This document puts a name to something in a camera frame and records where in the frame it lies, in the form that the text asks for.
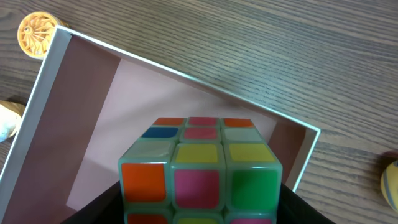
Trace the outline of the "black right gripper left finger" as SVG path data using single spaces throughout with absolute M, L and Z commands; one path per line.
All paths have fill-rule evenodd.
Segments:
M 120 183 L 116 182 L 61 224 L 124 224 Z

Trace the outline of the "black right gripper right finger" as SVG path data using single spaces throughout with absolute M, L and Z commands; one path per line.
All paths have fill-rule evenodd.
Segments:
M 278 224 L 335 224 L 284 184 L 280 187 Z

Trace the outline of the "colourful puzzle cube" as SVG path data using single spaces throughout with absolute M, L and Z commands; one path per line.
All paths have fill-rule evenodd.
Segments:
M 282 164 L 250 119 L 157 119 L 118 162 L 125 223 L 275 223 Z

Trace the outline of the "yellow ball with grey stripes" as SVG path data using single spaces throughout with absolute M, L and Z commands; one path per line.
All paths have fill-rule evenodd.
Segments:
M 381 175 L 381 192 L 389 206 L 397 212 L 397 161 L 386 167 Z

